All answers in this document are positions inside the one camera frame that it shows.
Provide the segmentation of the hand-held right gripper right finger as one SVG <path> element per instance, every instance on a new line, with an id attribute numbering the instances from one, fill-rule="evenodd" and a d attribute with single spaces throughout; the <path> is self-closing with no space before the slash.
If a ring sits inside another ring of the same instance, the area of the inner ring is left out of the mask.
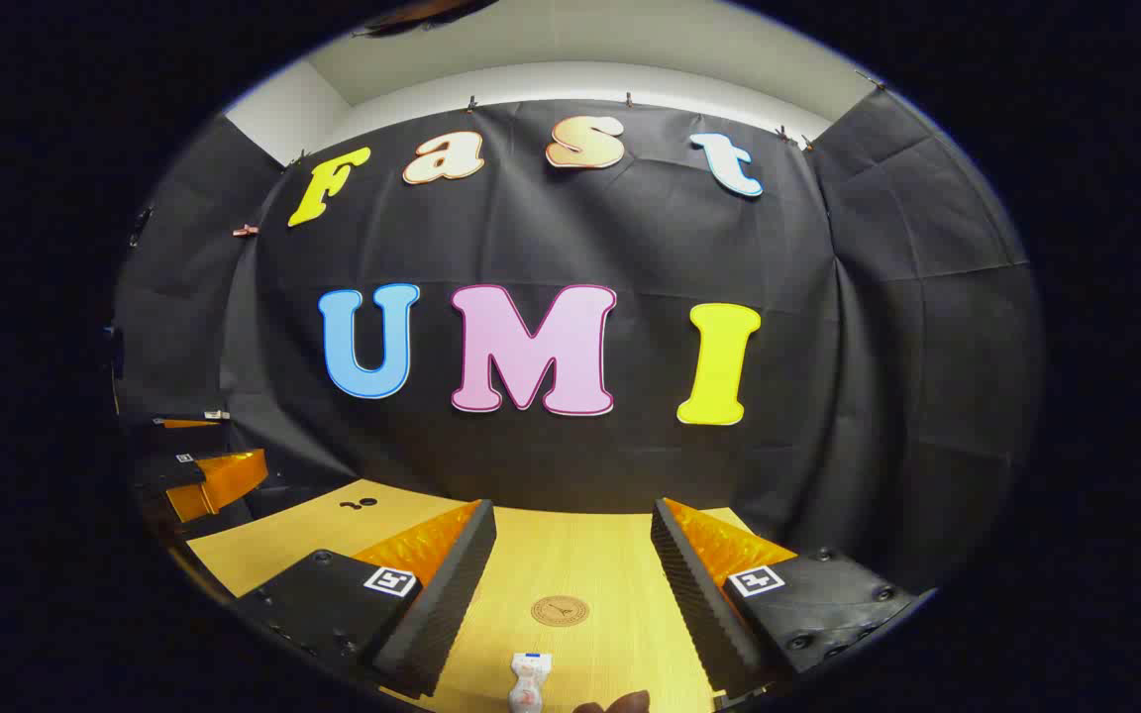
<path id="1" fill-rule="evenodd" d="M 833 548 L 790 551 L 672 499 L 654 502 L 652 542 L 710 684 L 733 699 L 811 684 L 929 597 Z"/>

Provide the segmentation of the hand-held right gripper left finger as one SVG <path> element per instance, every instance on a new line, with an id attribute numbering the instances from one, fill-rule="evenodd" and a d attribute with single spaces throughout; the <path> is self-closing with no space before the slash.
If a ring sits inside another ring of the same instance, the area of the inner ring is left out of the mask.
<path id="1" fill-rule="evenodd" d="M 357 554 L 304 556 L 234 610 L 333 676 L 420 698 L 438 687 L 494 542 L 492 501 L 476 500 Z"/>

